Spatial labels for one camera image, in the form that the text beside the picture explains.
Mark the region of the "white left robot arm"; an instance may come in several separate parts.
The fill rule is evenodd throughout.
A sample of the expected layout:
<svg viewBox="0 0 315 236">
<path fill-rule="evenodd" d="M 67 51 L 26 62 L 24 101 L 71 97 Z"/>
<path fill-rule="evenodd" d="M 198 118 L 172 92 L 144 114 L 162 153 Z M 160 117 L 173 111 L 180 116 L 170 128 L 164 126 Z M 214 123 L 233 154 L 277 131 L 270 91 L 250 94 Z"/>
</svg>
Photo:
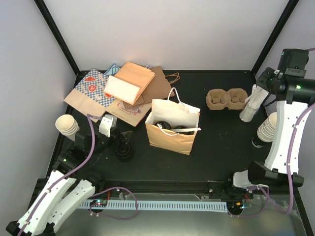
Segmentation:
<svg viewBox="0 0 315 236">
<path fill-rule="evenodd" d="M 90 197 L 101 196 L 113 188 L 102 174 L 84 168 L 109 148 L 122 162 L 130 161 L 133 149 L 129 143 L 132 131 L 121 133 L 112 128 L 107 137 L 99 132 L 84 135 L 76 132 L 72 143 L 61 152 L 50 176 L 27 212 L 11 221 L 6 231 L 12 236 L 54 236 L 62 223 Z"/>
</svg>

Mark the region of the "orange kraft paper bag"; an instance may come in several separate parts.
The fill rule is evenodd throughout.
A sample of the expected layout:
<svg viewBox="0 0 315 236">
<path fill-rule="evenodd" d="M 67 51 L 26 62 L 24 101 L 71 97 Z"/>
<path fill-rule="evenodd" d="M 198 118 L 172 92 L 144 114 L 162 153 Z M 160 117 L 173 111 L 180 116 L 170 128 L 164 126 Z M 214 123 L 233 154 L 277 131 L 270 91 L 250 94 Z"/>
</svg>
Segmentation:
<svg viewBox="0 0 315 236">
<path fill-rule="evenodd" d="M 184 125 L 187 128 L 199 127 L 200 109 L 183 103 L 175 88 L 172 88 L 169 93 L 172 92 L 176 94 L 178 102 L 171 101 L 170 97 L 166 100 L 152 100 L 152 110 L 145 121 L 149 143 L 154 147 L 189 155 L 198 131 L 195 131 L 193 135 L 184 135 L 172 129 L 178 125 Z M 155 123 L 161 120 L 168 122 L 172 129 L 167 130 L 155 126 Z"/>
</svg>

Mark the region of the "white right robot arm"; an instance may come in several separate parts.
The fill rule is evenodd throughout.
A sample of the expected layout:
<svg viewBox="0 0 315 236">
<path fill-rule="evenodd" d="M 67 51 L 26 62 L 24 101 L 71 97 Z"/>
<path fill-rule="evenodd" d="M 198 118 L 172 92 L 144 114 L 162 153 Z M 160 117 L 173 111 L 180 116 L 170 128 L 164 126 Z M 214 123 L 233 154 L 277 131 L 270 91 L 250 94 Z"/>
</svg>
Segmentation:
<svg viewBox="0 0 315 236">
<path fill-rule="evenodd" d="M 284 49 L 277 69 L 267 67 L 256 85 L 275 95 L 277 121 L 270 152 L 264 162 L 250 163 L 247 170 L 235 172 L 224 185 L 224 193 L 236 198 L 242 189 L 288 186 L 300 187 L 298 156 L 307 118 L 315 107 L 315 82 L 306 79 L 309 50 Z"/>
</svg>

